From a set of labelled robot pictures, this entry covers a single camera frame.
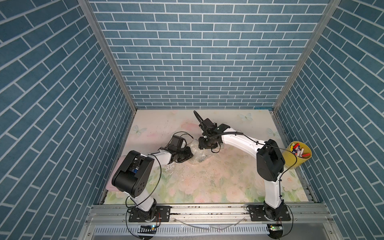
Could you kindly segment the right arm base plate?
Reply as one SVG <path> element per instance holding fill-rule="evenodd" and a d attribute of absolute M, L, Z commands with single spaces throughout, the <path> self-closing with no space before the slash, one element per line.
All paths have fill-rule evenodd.
<path fill-rule="evenodd" d="M 285 204 L 281 204 L 277 209 L 274 209 L 266 204 L 263 205 L 248 205 L 246 210 L 250 214 L 252 222 L 277 222 L 291 221 L 290 212 Z"/>

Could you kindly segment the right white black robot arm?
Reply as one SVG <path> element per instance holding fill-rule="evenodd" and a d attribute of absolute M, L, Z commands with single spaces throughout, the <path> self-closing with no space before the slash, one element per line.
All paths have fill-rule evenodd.
<path fill-rule="evenodd" d="M 210 119 L 203 119 L 194 112 L 202 129 L 199 137 L 199 148 L 213 150 L 221 144 L 231 145 L 254 157 L 257 162 L 257 172 L 264 179 L 265 200 L 264 214 L 269 220 L 277 220 L 284 210 L 281 197 L 280 179 L 284 172 L 285 160 L 277 143 L 270 139 L 261 141 L 248 137 L 226 124 L 217 125 Z"/>

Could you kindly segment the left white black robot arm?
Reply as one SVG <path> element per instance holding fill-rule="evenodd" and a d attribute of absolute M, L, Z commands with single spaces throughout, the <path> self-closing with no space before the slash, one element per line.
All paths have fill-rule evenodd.
<path fill-rule="evenodd" d="M 146 190 L 146 185 L 153 168 L 183 163 L 193 156 L 185 138 L 172 136 L 166 147 L 160 148 L 156 153 L 146 156 L 137 151 L 130 151 L 117 168 L 111 183 L 131 198 L 140 214 L 152 219 L 157 203 Z"/>

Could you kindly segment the clear bubble wrap sheet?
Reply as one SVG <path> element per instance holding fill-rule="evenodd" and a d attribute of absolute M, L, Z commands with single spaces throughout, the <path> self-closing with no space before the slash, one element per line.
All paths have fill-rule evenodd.
<path fill-rule="evenodd" d="M 197 140 L 193 140 L 187 146 L 191 148 L 194 156 L 183 163 L 173 162 L 167 165 L 166 174 L 184 178 L 187 174 L 206 174 L 211 170 L 217 154 L 211 149 L 199 149 Z"/>

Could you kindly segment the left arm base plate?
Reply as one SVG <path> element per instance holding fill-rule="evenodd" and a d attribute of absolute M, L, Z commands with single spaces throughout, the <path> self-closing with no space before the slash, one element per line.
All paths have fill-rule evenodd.
<path fill-rule="evenodd" d="M 128 222 L 169 222 L 171 215 L 171 206 L 152 206 L 148 212 L 139 208 L 132 207 L 129 211 Z"/>

